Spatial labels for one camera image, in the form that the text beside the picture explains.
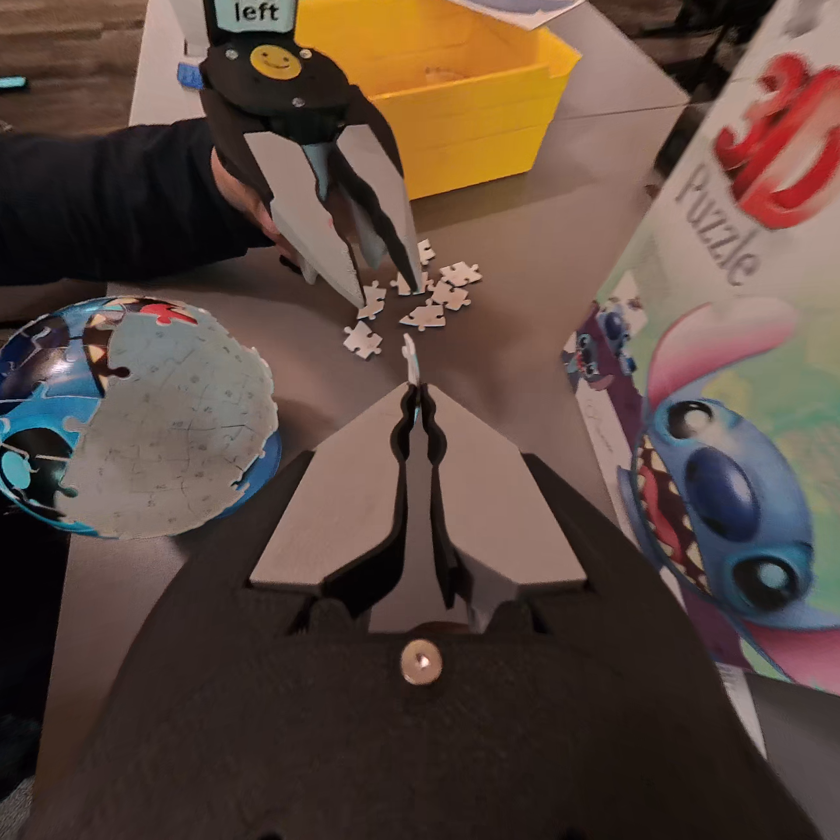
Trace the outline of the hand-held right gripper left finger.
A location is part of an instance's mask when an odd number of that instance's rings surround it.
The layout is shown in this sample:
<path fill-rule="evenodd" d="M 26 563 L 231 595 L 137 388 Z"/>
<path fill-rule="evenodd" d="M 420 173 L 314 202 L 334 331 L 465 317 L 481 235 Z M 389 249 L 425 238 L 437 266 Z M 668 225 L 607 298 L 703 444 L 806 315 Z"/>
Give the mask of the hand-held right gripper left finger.
<path fill-rule="evenodd" d="M 417 386 L 402 384 L 316 447 L 249 576 L 261 589 L 372 609 L 403 574 Z"/>

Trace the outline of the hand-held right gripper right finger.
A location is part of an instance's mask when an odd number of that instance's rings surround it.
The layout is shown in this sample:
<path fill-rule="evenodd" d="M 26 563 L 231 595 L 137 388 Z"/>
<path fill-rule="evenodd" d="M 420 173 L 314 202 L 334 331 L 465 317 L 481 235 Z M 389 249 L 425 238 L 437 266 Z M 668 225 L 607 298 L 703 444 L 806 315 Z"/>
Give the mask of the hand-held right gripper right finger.
<path fill-rule="evenodd" d="M 444 603 L 463 601 L 470 630 L 485 632 L 503 603 L 581 591 L 583 566 L 519 447 L 435 385 L 420 407 Z"/>

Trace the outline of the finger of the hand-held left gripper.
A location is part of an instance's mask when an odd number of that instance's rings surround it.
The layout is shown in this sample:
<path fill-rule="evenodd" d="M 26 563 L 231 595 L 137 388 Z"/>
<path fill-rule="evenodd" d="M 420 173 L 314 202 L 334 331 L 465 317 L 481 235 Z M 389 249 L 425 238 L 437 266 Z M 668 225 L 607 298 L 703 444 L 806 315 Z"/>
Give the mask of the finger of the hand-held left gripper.
<path fill-rule="evenodd" d="M 275 133 L 249 133 L 248 147 L 271 192 L 272 220 L 297 251 L 301 268 L 362 308 L 364 293 L 352 249 L 319 196 L 318 178 L 303 147 Z"/>
<path fill-rule="evenodd" d="M 340 182 L 402 278 L 413 293 L 421 293 L 423 270 L 403 176 L 368 124 L 341 132 Z"/>

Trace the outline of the yellow plastic bin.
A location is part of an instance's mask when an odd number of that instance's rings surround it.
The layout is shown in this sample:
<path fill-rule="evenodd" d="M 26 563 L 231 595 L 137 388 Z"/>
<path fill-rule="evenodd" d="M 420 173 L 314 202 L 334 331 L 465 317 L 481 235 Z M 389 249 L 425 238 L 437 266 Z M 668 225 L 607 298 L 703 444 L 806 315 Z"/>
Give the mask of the yellow plastic bin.
<path fill-rule="evenodd" d="M 529 171 L 581 54 L 444 1 L 304 1 L 296 40 L 385 117 L 411 199 Z"/>

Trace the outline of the blue cartoon puzzle ball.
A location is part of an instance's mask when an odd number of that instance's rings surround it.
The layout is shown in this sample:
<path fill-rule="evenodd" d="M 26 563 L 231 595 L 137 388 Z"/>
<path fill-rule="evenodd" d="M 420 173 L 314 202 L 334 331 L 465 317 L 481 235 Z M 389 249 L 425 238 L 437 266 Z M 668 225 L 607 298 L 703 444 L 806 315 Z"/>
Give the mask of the blue cartoon puzzle ball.
<path fill-rule="evenodd" d="M 2 345 L 1 488 L 50 527 L 169 537 L 239 499 L 278 431 L 268 363 L 208 311 L 101 297 Z"/>

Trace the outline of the person's left forearm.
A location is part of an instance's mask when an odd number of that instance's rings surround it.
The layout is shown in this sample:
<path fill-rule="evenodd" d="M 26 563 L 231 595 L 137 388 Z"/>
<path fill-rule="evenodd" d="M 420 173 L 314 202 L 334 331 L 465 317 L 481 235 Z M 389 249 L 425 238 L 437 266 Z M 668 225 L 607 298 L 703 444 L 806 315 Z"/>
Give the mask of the person's left forearm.
<path fill-rule="evenodd" d="M 2 133 L 1 283 L 142 283 L 273 246 L 216 188 L 207 121 Z"/>

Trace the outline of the pile of white puzzle pieces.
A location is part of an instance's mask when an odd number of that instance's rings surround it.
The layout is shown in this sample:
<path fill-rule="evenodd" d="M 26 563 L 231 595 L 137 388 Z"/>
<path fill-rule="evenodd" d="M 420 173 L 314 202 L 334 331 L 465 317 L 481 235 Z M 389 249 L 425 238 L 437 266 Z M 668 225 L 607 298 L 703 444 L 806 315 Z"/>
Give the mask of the pile of white puzzle pieces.
<path fill-rule="evenodd" d="M 357 358 L 366 361 L 382 352 L 383 337 L 374 331 L 373 326 L 385 319 L 385 307 L 391 291 L 403 299 L 421 298 L 416 306 L 397 320 L 399 327 L 416 333 L 443 328 L 449 313 L 460 312 L 471 305 L 469 289 L 482 281 L 478 265 L 461 260 L 430 272 L 428 268 L 436 253 L 428 239 L 421 240 L 418 247 L 423 282 L 419 292 L 401 274 L 396 274 L 385 284 L 372 280 L 362 287 L 364 305 L 357 311 L 355 323 L 344 328 L 342 342 L 343 347 Z"/>

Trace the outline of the colourful cartoon puzzle box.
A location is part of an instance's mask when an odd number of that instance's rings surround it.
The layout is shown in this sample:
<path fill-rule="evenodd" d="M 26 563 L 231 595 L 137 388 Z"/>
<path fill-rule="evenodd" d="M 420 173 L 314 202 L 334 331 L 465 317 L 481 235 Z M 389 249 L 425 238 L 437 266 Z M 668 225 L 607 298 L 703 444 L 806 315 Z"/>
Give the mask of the colourful cartoon puzzle box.
<path fill-rule="evenodd" d="M 775 3 L 562 363 L 710 655 L 838 695 L 838 2 Z"/>

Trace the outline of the person's left hand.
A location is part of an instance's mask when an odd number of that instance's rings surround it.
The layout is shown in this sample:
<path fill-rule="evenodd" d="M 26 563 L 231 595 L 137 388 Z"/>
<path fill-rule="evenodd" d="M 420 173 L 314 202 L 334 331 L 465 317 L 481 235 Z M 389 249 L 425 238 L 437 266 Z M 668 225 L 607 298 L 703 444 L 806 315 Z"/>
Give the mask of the person's left hand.
<path fill-rule="evenodd" d="M 257 192 L 231 175 L 219 160 L 216 149 L 211 152 L 211 170 L 217 190 L 224 200 L 255 225 L 275 246 L 282 260 L 299 268 L 298 252 L 280 233 Z"/>

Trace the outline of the white card with blue shapes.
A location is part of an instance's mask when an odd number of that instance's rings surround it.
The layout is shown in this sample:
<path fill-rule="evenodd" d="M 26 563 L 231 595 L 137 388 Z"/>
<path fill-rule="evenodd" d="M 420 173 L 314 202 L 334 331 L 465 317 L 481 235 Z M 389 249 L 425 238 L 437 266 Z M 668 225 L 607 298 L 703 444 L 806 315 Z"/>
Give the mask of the white card with blue shapes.
<path fill-rule="evenodd" d="M 586 1 L 450 1 L 450 3 L 532 32 L 585 4 Z"/>

